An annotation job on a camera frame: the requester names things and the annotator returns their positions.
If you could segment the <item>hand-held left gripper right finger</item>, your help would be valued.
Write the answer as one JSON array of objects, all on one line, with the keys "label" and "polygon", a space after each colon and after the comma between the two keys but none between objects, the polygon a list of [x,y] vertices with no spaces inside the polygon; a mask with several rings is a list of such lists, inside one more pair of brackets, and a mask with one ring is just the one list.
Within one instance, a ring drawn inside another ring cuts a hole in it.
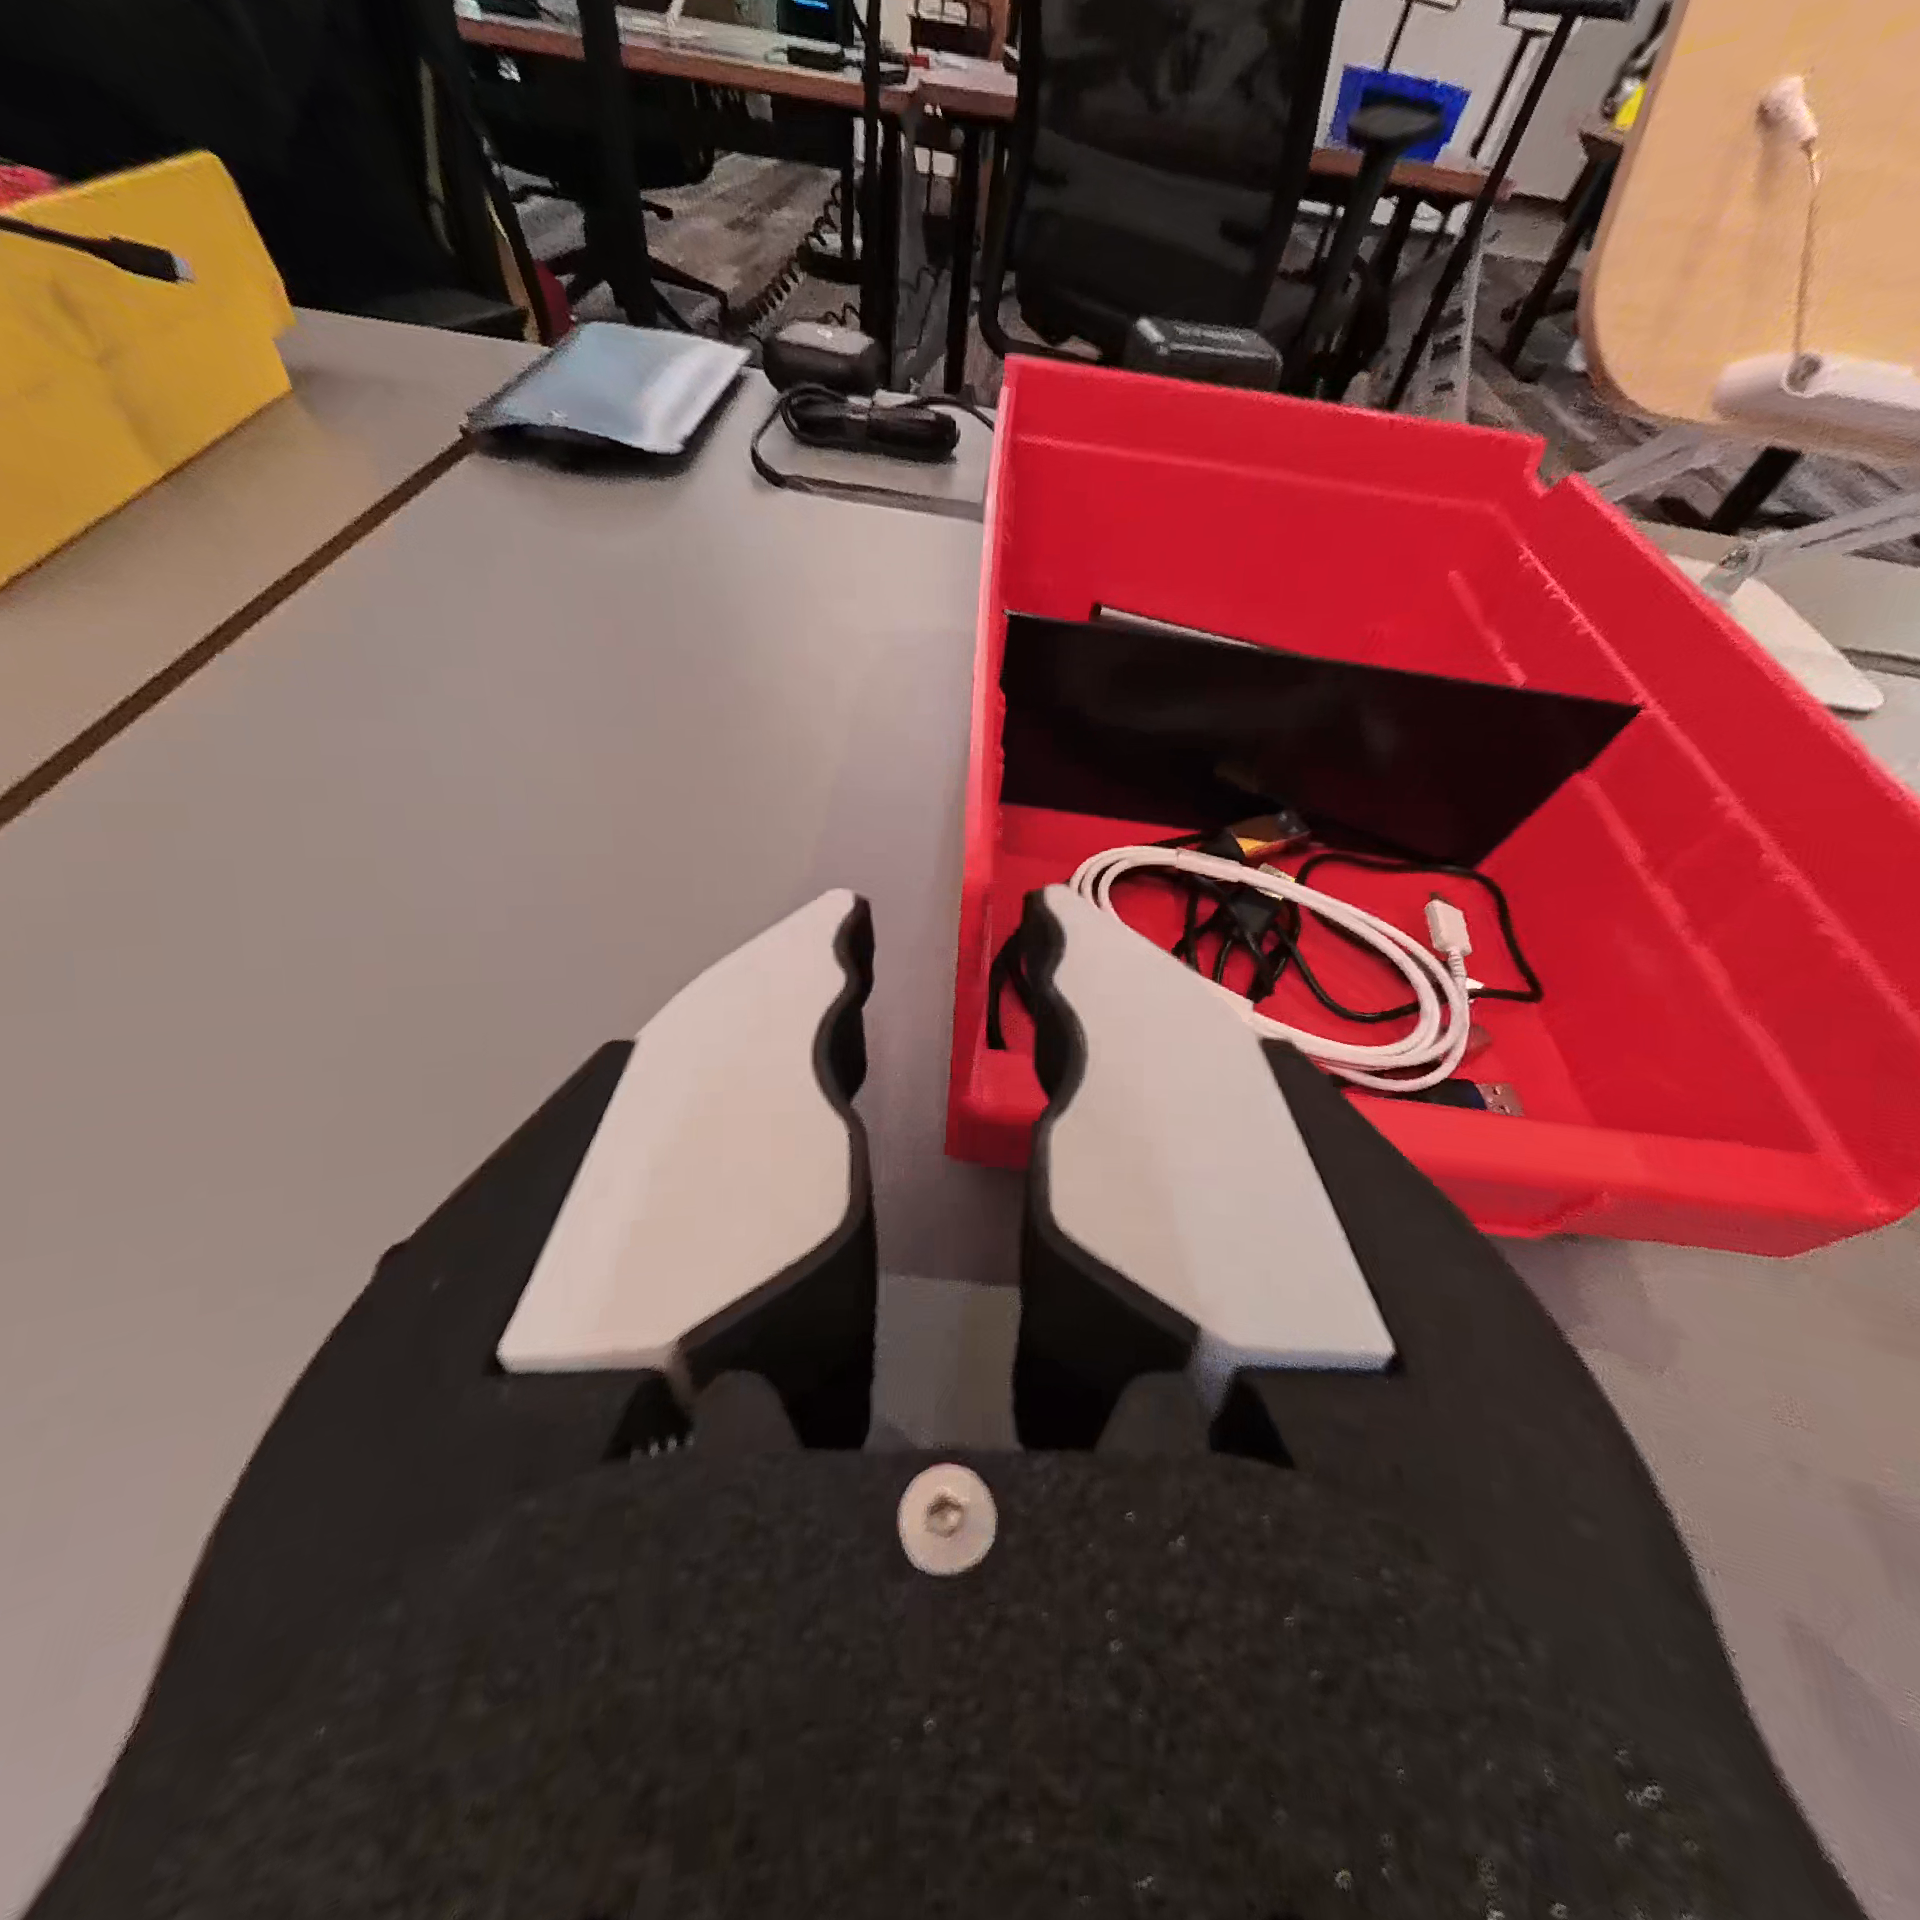
[{"label": "hand-held left gripper right finger", "polygon": [[1205,980],[1070,887],[1022,909],[1043,1117],[1022,1194],[1022,1448],[1091,1448],[1139,1378],[1382,1378],[1397,1340],[1278,1079]]}]

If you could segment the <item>yellow plastic bin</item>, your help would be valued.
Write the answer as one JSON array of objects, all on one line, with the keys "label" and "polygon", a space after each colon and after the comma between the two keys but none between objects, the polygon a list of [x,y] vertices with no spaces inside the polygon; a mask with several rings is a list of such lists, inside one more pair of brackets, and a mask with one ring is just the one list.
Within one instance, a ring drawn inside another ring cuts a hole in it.
[{"label": "yellow plastic bin", "polygon": [[214,152],[179,152],[6,210],[74,242],[127,242],[188,277],[0,242],[0,580],[79,542],[233,430],[289,397],[289,287]]}]

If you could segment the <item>wooden table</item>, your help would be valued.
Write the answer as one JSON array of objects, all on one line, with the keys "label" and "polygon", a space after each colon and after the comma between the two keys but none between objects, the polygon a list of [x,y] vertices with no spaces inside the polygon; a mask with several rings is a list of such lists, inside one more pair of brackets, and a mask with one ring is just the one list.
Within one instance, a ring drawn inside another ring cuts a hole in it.
[{"label": "wooden table", "polygon": [[[787,57],[787,39],[732,23],[685,23],[677,12],[616,12],[620,68],[649,77],[691,77],[755,96],[809,99],[840,112],[865,108],[856,68],[822,71]],[[547,5],[536,18],[504,18],[479,5],[453,5],[453,27],[476,50],[533,52],[584,62],[584,39],[570,5]],[[905,83],[878,92],[878,108],[941,112],[962,125],[1002,132],[1015,117],[1015,77],[977,57],[941,57],[930,71],[909,71]]]}]

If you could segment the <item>black power adapter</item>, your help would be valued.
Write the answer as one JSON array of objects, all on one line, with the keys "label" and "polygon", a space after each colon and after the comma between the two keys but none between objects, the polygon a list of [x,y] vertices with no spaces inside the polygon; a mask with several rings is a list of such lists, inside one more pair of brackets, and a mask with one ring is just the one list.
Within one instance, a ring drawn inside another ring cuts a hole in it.
[{"label": "black power adapter", "polygon": [[781,325],[769,334],[758,340],[758,369],[781,397],[803,388],[878,397],[887,381],[878,336],[826,320]]}]

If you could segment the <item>dark blue pouch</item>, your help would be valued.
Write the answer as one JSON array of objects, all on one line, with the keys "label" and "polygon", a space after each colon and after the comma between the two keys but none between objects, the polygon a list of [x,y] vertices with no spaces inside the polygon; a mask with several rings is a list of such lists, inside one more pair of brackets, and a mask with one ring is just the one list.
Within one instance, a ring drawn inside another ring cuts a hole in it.
[{"label": "dark blue pouch", "polygon": [[746,369],[752,353],[730,340],[576,325],[554,349],[469,407],[461,430],[484,446],[525,443],[677,462],[696,446]]}]

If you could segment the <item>black cable orange plug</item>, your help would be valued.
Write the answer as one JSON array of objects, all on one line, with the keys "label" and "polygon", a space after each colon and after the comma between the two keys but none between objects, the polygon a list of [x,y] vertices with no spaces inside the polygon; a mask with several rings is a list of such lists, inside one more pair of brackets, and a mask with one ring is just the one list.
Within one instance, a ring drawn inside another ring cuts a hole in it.
[{"label": "black cable orange plug", "polygon": [[1218,872],[1196,878],[1196,887],[1205,887],[1212,901],[1233,909],[1284,909],[1292,904],[1286,894],[1276,894],[1271,887],[1242,878],[1224,878],[1224,867],[1265,872],[1284,854],[1309,853],[1309,826],[1296,813],[1242,815],[1198,836],[1192,853],[1218,866]]}]

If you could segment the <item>red plastic bin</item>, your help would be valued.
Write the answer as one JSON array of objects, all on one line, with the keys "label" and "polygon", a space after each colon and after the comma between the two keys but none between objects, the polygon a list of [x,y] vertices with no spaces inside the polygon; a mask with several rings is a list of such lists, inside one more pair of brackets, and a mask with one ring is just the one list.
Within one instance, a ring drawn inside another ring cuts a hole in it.
[{"label": "red plastic bin", "polygon": [[988,488],[946,1153],[1022,1168],[1043,1088],[992,962],[1091,853],[1181,829],[1022,806],[1008,614],[1093,601],[1309,660],[1631,702],[1481,867],[1545,1006],[1466,1079],[1523,1117],[1356,1094],[1494,1235],[1811,1251],[1917,1213],[1917,793],[1538,446],[1022,357]]}]

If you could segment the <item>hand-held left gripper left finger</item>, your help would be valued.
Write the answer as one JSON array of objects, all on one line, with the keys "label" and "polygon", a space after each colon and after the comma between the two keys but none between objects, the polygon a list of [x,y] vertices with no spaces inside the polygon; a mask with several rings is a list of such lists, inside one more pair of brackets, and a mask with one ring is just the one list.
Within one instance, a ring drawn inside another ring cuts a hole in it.
[{"label": "hand-held left gripper left finger", "polygon": [[803,1448],[869,1445],[873,957],[869,901],[826,891],[637,1030],[496,1337],[503,1374],[653,1374],[680,1409],[755,1374]]}]

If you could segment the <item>blue plastic crate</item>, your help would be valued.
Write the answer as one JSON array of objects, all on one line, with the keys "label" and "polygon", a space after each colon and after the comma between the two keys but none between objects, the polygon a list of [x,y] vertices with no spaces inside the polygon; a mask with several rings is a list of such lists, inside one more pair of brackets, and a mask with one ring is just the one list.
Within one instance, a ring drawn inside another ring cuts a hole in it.
[{"label": "blue plastic crate", "polygon": [[1418,123],[1418,138],[1404,146],[1410,160],[1437,160],[1470,106],[1470,87],[1440,83],[1404,71],[1379,71],[1379,68],[1343,68],[1336,87],[1336,108],[1325,125],[1325,146],[1353,148],[1353,123],[1365,108],[1404,108]]}]

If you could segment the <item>wooden laptop stand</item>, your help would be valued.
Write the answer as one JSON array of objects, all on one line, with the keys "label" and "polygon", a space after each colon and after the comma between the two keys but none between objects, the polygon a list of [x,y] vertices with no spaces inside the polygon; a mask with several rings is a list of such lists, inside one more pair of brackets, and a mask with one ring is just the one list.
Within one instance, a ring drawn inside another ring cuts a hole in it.
[{"label": "wooden laptop stand", "polygon": [[1581,291],[1592,385],[1656,433],[1592,469],[1627,501],[1734,446],[1908,471],[1902,493],[1739,539],[1691,584],[1835,712],[1855,668],[1766,584],[1917,539],[1920,10],[1677,5]]}]

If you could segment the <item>black office chair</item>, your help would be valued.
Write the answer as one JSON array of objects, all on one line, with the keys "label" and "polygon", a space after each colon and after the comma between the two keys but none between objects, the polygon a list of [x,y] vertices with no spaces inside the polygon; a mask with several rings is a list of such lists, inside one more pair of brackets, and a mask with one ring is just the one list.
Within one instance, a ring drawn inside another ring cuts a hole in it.
[{"label": "black office chair", "polygon": [[977,258],[995,357],[1116,369],[1133,320],[1258,329],[1284,395],[1343,400],[1389,346],[1374,237],[1418,123],[1365,108],[1353,178],[1316,178],[1340,5],[1015,5],[1015,117]]}]

